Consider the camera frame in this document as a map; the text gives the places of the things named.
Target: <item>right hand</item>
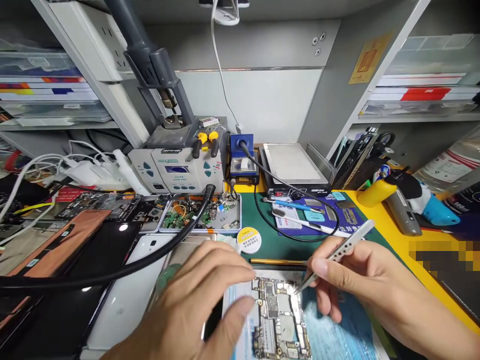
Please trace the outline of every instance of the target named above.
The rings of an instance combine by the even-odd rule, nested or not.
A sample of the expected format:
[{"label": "right hand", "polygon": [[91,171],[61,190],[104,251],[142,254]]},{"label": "right hand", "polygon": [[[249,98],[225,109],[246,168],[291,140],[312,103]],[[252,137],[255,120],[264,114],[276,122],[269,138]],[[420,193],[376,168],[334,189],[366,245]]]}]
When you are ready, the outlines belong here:
[{"label": "right hand", "polygon": [[323,315],[341,321],[337,288],[355,295],[392,336],[429,359],[480,359],[480,337],[385,247],[360,241],[341,264],[326,260],[343,240],[329,236],[308,261],[319,276],[310,286]]}]

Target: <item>left hand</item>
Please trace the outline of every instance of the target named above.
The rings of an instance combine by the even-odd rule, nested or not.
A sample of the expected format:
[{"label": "left hand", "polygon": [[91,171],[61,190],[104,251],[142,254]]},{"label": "left hand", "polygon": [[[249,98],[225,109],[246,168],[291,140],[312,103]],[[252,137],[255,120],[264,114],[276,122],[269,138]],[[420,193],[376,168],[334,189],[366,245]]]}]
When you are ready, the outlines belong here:
[{"label": "left hand", "polygon": [[102,359],[229,360],[255,300],[245,296],[233,303],[207,342],[202,327],[229,286],[254,277],[230,245],[203,242],[133,333]]}]

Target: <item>yellow desk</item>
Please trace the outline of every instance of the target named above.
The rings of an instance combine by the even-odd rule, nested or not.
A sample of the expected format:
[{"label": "yellow desk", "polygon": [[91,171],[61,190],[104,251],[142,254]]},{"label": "yellow desk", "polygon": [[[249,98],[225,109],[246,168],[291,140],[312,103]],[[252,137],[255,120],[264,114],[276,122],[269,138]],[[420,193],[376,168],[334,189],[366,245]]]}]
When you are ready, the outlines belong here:
[{"label": "yellow desk", "polygon": [[422,245],[422,242],[450,242],[453,249],[458,249],[460,241],[449,234],[436,231],[424,231],[423,235],[419,237],[405,236],[400,232],[397,224],[390,217],[383,203],[375,207],[365,207],[358,203],[356,191],[346,191],[346,193],[367,218],[375,221],[376,229],[388,241],[398,256],[401,257],[403,262],[405,262],[425,287],[440,299],[468,328],[480,335],[480,327],[469,317],[463,308],[457,304],[450,294],[444,290],[437,280],[435,280],[422,265],[410,257],[409,254],[409,251],[418,249]]}]

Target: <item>yellow bottle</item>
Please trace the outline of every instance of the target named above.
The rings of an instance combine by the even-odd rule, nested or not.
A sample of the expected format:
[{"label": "yellow bottle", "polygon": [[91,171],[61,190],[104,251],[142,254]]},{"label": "yellow bottle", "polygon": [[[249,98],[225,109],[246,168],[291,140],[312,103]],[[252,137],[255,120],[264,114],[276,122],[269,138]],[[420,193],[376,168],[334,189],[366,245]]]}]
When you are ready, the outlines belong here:
[{"label": "yellow bottle", "polygon": [[356,197],[358,202],[367,208],[380,204],[397,191],[397,184],[402,180],[403,173],[392,170],[385,179],[375,181],[372,186]]}]

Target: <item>electrical outlet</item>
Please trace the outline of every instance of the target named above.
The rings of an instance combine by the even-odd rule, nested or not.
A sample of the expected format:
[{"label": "electrical outlet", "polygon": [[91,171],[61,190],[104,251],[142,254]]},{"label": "electrical outlet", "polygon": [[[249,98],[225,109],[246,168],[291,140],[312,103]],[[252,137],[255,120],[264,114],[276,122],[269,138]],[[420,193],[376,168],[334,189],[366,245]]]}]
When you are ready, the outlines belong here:
[{"label": "electrical outlet", "polygon": [[78,1],[50,2],[49,6],[96,80],[135,78],[124,55],[127,42],[110,14]]}]

